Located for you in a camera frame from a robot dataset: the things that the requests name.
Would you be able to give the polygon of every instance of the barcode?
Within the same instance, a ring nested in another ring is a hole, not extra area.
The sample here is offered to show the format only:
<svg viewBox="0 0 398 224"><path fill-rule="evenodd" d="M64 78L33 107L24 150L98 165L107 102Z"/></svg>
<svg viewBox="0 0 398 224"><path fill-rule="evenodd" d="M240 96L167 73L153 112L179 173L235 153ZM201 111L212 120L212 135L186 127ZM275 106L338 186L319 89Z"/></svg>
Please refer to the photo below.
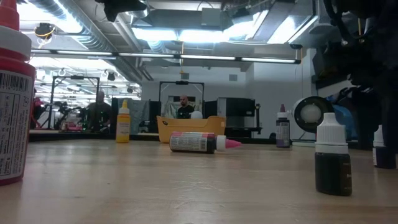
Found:
<svg viewBox="0 0 398 224"><path fill-rule="evenodd" d="M24 77L5 74L0 72L0 86L12 88L16 91L27 91L29 80Z"/></svg>
<svg viewBox="0 0 398 224"><path fill-rule="evenodd" d="M200 149L207 149L206 143L207 143L207 139L201 138L200 139Z"/></svg>

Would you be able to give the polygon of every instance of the bottle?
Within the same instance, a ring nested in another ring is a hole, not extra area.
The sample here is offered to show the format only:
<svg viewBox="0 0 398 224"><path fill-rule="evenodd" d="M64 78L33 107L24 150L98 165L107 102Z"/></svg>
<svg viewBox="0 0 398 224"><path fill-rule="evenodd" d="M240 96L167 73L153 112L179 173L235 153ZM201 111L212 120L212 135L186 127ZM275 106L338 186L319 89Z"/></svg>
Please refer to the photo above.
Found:
<svg viewBox="0 0 398 224"><path fill-rule="evenodd" d="M116 124L116 142L128 143L130 141L130 110L127 108L127 100L123 101L119 109Z"/></svg>
<svg viewBox="0 0 398 224"><path fill-rule="evenodd" d="M315 182L317 191L324 194L350 196L353 191L345 127L334 113L325 113L317 128Z"/></svg>
<svg viewBox="0 0 398 224"><path fill-rule="evenodd" d="M285 105L282 104L276 121L276 147L290 147L290 121L287 119L287 115Z"/></svg>
<svg viewBox="0 0 398 224"><path fill-rule="evenodd" d="M383 128L379 125L379 129L374 133L373 141L373 165L382 169L396 169L396 152L390 147L384 145Z"/></svg>
<svg viewBox="0 0 398 224"><path fill-rule="evenodd" d="M238 147L241 143L229 140L224 135L214 133L173 132L170 137L170 149L173 152L197 152L214 154L214 151L225 151Z"/></svg>
<svg viewBox="0 0 398 224"><path fill-rule="evenodd" d="M24 176L35 68L31 40L19 32L16 0L0 1L0 185Z"/></svg>

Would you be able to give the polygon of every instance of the workbench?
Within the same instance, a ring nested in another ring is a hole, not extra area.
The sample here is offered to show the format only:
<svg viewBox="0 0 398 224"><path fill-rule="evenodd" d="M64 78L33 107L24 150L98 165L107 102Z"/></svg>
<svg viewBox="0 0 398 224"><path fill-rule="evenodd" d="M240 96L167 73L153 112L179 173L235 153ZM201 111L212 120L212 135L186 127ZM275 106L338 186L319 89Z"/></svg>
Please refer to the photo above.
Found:
<svg viewBox="0 0 398 224"><path fill-rule="evenodd" d="M398 171L350 150L353 195L315 190L314 148L210 154L113 140L29 143L22 182L0 187L0 223L397 223Z"/></svg>

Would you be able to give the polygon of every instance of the wooden table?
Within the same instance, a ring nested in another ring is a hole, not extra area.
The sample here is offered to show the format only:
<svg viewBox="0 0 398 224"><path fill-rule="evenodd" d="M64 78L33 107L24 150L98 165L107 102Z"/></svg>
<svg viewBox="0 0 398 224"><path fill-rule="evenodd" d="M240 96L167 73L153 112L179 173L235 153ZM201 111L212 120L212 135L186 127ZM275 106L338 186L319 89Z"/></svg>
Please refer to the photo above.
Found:
<svg viewBox="0 0 398 224"><path fill-rule="evenodd" d="M398 223L398 171L351 150L353 195L315 190L314 148L215 155L110 140L29 144L23 182L0 187L0 223Z"/></svg>

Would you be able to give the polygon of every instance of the man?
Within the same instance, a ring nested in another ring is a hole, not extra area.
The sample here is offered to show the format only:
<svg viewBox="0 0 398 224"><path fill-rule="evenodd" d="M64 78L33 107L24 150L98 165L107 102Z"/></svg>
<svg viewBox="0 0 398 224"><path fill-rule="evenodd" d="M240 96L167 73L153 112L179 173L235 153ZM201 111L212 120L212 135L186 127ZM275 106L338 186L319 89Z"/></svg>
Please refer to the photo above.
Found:
<svg viewBox="0 0 398 224"><path fill-rule="evenodd" d="M111 123L111 111L112 108L109 104L104 102L105 93L100 91L98 93L97 105L90 103L88 105L89 110L89 128L94 128L96 124L99 124L99 128L106 127Z"/></svg>
<svg viewBox="0 0 398 224"><path fill-rule="evenodd" d="M188 97L185 95L180 96L181 107L177 111L177 118L179 119L189 119L191 118L191 113L195 110L193 106L188 105Z"/></svg>

